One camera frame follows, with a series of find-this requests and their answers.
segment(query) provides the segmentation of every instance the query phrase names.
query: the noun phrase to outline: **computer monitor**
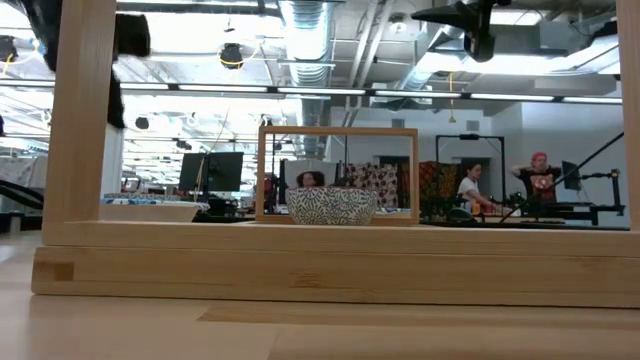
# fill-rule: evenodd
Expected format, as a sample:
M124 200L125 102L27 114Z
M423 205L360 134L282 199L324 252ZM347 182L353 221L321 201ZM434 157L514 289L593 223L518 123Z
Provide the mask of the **computer monitor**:
M243 158L244 153L241 152L184 154L178 189L182 191L196 189L202 165L202 176L207 179L207 182L202 183L201 191L204 190L205 185L208 191L240 191Z
M578 165L574 163L570 163L568 161L562 162L562 174L567 176L564 180L564 188L567 190L582 190L581 181L580 181L580 172L577 170Z

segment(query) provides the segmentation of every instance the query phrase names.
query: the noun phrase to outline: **white bowl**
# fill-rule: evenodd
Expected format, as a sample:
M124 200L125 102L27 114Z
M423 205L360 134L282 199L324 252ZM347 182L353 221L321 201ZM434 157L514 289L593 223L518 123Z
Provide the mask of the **white bowl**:
M286 200L301 225L368 225L379 208L377 192L355 188L288 189Z

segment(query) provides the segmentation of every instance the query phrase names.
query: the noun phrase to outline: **ceiling light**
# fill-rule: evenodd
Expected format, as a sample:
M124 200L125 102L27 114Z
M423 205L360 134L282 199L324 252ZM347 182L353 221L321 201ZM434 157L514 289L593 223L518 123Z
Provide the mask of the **ceiling light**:
M278 88L282 94L315 94L315 95L364 95L365 90L359 89L335 89L335 88Z
M167 84L124 83L120 87L124 90L169 90Z
M49 80L0 80L0 86L54 87L55 81Z
M378 96L391 96L391 97L421 97L421 98L445 98L445 99L457 99L461 94L446 93L446 92L431 92L431 91L393 91L393 90L378 90L376 91Z
M576 104L622 104L620 98L605 98L605 97L565 97L562 102L576 103Z
M180 85L184 91L215 91L215 92L267 92L265 86L225 86L225 85Z
M506 94L471 94L476 100L510 100L510 101L551 101L553 96L540 95L506 95Z

